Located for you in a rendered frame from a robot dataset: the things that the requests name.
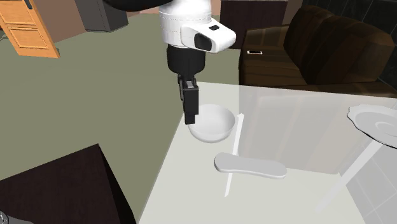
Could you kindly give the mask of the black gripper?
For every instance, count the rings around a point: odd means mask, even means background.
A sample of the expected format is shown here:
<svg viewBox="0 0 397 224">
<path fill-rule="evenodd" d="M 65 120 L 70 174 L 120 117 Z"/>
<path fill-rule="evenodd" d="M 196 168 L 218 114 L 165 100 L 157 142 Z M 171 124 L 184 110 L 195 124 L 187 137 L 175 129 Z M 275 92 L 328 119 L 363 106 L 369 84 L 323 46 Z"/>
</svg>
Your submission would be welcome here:
<svg viewBox="0 0 397 224">
<path fill-rule="evenodd" d="M 184 109 L 185 124 L 194 124 L 195 116 L 199 113 L 199 88 L 192 80 L 205 68 L 205 52 L 168 45 L 167 65 L 173 73 L 178 74 L 179 95 Z"/>
</svg>

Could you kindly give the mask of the white bowl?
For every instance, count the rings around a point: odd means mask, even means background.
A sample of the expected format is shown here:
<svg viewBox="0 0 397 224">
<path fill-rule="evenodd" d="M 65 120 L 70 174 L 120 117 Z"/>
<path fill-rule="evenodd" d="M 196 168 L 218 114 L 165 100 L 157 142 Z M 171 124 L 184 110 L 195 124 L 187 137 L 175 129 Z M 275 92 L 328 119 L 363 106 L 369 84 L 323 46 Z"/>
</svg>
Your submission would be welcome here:
<svg viewBox="0 0 397 224">
<path fill-rule="evenodd" d="M 203 104 L 198 107 L 195 123 L 188 125 L 193 137 L 205 143 L 218 143 L 226 139 L 235 125 L 235 115 L 218 104 Z"/>
</svg>

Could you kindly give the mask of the white oblong flat dish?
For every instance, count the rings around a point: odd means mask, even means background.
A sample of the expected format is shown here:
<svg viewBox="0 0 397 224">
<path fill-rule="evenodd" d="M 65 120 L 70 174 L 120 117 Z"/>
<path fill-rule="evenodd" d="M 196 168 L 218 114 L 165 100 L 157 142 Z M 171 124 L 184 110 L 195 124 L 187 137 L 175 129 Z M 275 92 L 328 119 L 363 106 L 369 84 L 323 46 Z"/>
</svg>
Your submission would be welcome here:
<svg viewBox="0 0 397 224">
<path fill-rule="evenodd" d="M 219 172 L 248 174 L 270 179 L 283 179 L 287 175 L 286 166 L 280 162 L 240 157 L 223 152 L 215 156 L 214 167 Z"/>
</svg>

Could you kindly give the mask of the white glass table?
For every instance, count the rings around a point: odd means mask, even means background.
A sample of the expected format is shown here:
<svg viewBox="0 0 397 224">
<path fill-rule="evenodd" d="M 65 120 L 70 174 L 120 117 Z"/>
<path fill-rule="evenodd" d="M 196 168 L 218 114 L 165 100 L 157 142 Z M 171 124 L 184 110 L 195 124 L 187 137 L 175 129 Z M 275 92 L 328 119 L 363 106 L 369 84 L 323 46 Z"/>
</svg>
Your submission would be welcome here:
<svg viewBox="0 0 397 224">
<path fill-rule="evenodd" d="M 348 119 L 351 106 L 397 99 L 199 83 L 201 104 L 235 115 L 231 134 L 199 141 L 180 123 L 139 224 L 397 224 L 397 149 Z M 219 153 L 273 160 L 283 179 L 224 173 Z"/>
</svg>

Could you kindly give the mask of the grey cabinet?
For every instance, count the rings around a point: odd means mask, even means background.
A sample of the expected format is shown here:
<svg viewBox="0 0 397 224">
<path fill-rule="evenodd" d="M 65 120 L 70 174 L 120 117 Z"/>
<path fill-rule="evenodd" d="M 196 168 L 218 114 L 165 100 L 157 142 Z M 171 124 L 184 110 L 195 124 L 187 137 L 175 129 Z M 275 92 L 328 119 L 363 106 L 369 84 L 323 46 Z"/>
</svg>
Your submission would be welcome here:
<svg viewBox="0 0 397 224">
<path fill-rule="evenodd" d="M 74 0 L 74 2 L 88 32 L 113 32 L 129 24 L 125 11 L 111 7 L 104 0 Z"/>
</svg>

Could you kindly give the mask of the brown sofa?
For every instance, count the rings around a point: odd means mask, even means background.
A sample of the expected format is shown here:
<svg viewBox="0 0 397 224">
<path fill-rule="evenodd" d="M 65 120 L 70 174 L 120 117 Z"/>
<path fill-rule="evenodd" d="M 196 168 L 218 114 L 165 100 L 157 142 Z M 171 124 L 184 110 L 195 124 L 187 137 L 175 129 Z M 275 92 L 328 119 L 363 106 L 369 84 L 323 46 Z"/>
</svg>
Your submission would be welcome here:
<svg viewBox="0 0 397 224">
<path fill-rule="evenodd" d="M 290 24 L 246 31 L 239 84 L 397 99 L 397 90 L 379 81 L 394 49 L 377 27 L 303 6 Z"/>
</svg>

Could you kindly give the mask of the dark robot stand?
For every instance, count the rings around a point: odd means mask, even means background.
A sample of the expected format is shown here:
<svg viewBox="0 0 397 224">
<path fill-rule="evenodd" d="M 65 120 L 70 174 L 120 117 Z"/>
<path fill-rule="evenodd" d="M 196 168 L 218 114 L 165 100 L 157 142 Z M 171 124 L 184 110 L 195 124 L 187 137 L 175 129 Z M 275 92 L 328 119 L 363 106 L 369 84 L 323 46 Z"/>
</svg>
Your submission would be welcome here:
<svg viewBox="0 0 397 224">
<path fill-rule="evenodd" d="M 99 144 L 0 180 L 0 224 L 137 224 Z"/>
</svg>

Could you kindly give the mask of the wooden door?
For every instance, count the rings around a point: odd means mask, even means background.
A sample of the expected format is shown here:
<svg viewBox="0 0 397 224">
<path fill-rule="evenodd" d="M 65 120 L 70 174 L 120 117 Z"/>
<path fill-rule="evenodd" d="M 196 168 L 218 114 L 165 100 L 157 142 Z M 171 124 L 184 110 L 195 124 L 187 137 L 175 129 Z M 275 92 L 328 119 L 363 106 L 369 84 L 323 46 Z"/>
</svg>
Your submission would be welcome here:
<svg viewBox="0 0 397 224">
<path fill-rule="evenodd" d="M 0 0 L 0 27 L 19 55 L 60 57 L 34 0 Z"/>
</svg>

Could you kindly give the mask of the white plate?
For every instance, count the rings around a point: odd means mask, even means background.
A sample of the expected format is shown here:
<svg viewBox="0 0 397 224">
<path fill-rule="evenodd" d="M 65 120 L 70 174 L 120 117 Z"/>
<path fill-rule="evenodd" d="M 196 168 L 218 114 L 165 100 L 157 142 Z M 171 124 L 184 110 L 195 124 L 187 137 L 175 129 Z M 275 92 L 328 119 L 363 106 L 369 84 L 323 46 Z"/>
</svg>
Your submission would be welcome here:
<svg viewBox="0 0 397 224">
<path fill-rule="evenodd" d="M 397 149 L 397 110 L 385 106 L 351 106 L 348 119 L 362 133 L 390 148 Z"/>
</svg>

